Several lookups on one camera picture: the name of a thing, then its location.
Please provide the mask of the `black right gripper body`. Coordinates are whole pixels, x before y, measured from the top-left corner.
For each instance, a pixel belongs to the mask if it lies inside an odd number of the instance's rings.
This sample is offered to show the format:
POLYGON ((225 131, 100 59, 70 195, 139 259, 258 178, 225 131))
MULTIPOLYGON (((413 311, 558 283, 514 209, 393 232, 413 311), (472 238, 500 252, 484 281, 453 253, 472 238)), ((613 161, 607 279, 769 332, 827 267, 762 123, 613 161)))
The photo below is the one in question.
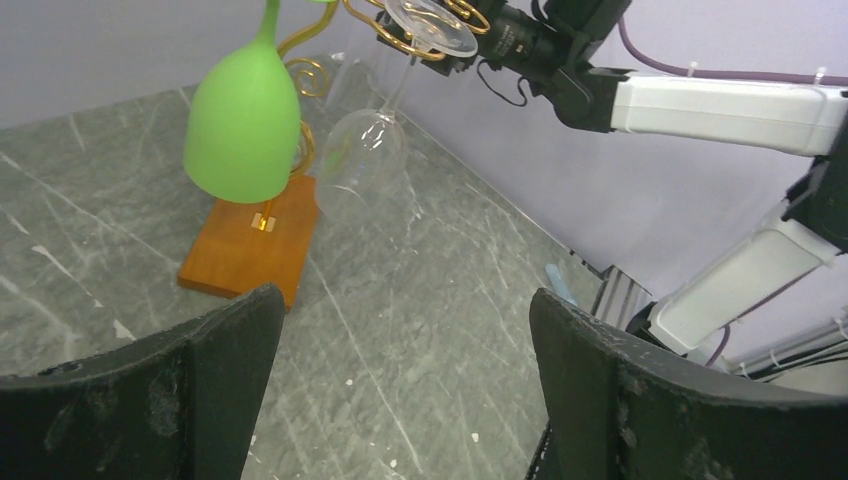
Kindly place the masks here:
POLYGON ((581 1, 533 1, 530 13, 506 1, 468 4, 485 17, 490 29, 477 37, 478 53, 473 57, 448 55, 422 62, 443 76, 464 71, 480 59, 495 70, 506 67, 523 77, 546 77, 565 62, 572 34, 583 26, 581 1))

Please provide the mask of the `clear wine glass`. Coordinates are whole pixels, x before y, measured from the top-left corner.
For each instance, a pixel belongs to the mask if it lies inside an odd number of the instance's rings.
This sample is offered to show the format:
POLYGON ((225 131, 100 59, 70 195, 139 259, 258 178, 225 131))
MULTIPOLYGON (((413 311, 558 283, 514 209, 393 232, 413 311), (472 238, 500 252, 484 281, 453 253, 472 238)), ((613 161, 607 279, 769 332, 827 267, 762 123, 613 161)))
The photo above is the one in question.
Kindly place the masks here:
POLYGON ((420 60, 469 58, 476 36, 489 21, 467 1, 375 1, 381 19, 343 3, 377 37, 405 54, 407 65, 377 109, 359 109, 333 127, 320 151, 315 200, 321 213, 340 223, 366 220, 383 202, 405 167, 408 146, 397 111, 407 81, 420 60))

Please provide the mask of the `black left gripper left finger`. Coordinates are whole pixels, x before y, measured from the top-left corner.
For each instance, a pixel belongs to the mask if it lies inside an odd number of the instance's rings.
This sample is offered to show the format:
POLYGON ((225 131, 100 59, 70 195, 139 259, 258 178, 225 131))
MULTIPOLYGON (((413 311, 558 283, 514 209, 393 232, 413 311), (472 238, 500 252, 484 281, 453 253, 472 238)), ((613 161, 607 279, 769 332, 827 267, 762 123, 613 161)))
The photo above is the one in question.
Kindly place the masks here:
POLYGON ((284 298, 262 285, 121 348, 1 380, 5 479, 237 479, 284 298))

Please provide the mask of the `tall clear flute glass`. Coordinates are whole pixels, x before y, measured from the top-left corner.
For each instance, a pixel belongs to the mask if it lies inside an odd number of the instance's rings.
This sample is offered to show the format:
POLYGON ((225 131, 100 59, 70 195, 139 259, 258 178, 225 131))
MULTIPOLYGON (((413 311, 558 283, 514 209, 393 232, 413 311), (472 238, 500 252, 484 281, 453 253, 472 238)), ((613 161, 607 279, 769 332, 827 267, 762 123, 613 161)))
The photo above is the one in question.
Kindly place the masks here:
POLYGON ((376 109, 383 100, 378 79, 366 63, 343 63, 336 72, 324 102, 326 110, 350 113, 376 109))

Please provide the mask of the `green plastic wine glass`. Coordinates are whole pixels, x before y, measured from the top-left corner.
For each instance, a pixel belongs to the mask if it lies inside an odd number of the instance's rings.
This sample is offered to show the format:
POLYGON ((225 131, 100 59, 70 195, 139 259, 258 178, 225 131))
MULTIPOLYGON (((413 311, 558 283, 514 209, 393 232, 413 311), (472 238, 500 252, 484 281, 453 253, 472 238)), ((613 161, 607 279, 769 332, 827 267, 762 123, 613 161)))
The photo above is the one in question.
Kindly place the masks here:
POLYGON ((286 187, 300 141, 301 112, 294 81, 282 56, 320 33, 338 4, 322 18, 276 41, 281 10, 266 3, 254 38, 220 60, 193 96, 183 148, 192 182, 224 201, 271 200, 286 187))

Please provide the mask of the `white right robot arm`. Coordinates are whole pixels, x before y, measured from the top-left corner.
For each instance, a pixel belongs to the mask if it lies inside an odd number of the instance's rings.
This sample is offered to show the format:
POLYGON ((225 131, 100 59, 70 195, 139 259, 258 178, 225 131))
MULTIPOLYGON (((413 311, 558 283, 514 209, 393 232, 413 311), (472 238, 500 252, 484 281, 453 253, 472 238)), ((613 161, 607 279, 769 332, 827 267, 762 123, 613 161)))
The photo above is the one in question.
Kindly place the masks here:
POLYGON ((565 126, 660 134, 808 157, 811 166, 757 229, 631 320, 630 334, 685 355, 847 251, 847 93, 813 81, 697 73, 637 76, 591 65, 624 1, 381 1, 386 44, 448 74, 481 57, 547 99, 565 126))

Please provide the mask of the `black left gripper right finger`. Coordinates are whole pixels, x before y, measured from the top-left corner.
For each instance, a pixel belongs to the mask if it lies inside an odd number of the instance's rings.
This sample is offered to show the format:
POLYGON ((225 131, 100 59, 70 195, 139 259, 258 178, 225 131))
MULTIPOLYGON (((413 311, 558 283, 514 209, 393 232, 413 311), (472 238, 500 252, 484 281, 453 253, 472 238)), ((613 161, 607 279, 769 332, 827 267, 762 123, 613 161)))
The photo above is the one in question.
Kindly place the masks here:
POLYGON ((692 363, 541 288, 530 479, 843 479, 847 401, 692 363))

